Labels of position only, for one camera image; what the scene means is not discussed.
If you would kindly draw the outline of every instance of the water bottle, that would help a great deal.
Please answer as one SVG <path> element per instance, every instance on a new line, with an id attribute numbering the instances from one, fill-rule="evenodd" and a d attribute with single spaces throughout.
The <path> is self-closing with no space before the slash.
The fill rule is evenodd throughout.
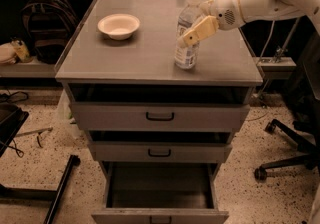
<path id="1" fill-rule="evenodd" d="M 202 15 L 199 8 L 200 0 L 188 0 L 188 5 L 180 13 L 177 27 L 177 39 L 192 26 Z M 191 69 L 197 62 L 200 43 L 187 48 L 176 46 L 175 64 L 182 69 Z"/>

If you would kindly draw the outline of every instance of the gray tabletop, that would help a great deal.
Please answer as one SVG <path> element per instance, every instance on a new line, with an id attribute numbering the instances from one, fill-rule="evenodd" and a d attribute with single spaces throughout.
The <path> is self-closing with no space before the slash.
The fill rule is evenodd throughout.
<path id="1" fill-rule="evenodd" d="M 194 69 L 174 64 L 176 26 L 186 0 L 98 0 L 60 67 L 58 81 L 256 86 L 262 78 L 237 29 L 218 31 L 200 44 Z M 127 13 L 139 30 L 124 41 L 104 39 L 103 17 Z"/>

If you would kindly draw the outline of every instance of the cabinet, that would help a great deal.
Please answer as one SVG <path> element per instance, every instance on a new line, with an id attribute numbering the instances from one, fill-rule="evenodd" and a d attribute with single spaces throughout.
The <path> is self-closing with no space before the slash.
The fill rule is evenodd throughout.
<path id="1" fill-rule="evenodd" d="M 200 45 L 193 70 L 174 65 L 186 0 L 98 0 L 56 79 L 106 177 L 97 223 L 223 223 L 213 181 L 262 78 L 238 30 Z M 106 15 L 137 16 L 128 40 L 103 39 Z"/>

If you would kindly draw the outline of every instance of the terrazzo floor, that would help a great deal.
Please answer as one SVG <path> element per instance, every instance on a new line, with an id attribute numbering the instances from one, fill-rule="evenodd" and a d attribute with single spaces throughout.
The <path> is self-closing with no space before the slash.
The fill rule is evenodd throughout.
<path id="1" fill-rule="evenodd" d="M 7 187 L 53 189 L 58 187 L 69 156 L 78 155 L 81 164 L 71 173 L 66 190 L 53 223 L 95 223 L 91 213 L 102 207 L 105 178 L 97 162 L 92 160 L 84 136 L 76 137 L 57 114 L 56 99 L 59 91 L 43 98 L 35 97 L 17 105 L 30 116 L 20 132 L 52 127 L 44 132 L 39 147 L 36 135 L 15 139 L 24 156 L 19 158 L 14 150 L 7 149 L 0 158 L 0 182 Z M 264 104 L 252 99 L 251 110 L 240 132 L 232 141 L 233 149 L 215 179 L 219 210 L 228 211 L 226 224 L 286 223 L 308 221 L 312 202 L 318 188 L 316 170 L 289 167 L 271 172 L 266 182 L 257 182 L 253 172 L 260 164 L 298 154 L 286 135 L 280 130 L 274 134 L 264 131 L 273 118 L 288 124 L 292 114 L 281 96 L 268 94 Z M 50 203 L 30 201 L 0 201 L 0 223 L 43 223 Z"/>

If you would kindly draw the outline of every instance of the robotic arm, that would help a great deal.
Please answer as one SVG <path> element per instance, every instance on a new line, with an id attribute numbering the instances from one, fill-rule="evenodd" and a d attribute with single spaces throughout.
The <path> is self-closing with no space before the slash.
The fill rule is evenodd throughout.
<path id="1" fill-rule="evenodd" d="M 307 15 L 320 34 L 320 0 L 209 0 L 200 4 L 204 16 L 179 39 L 188 47 L 216 33 L 255 20 L 286 20 Z"/>

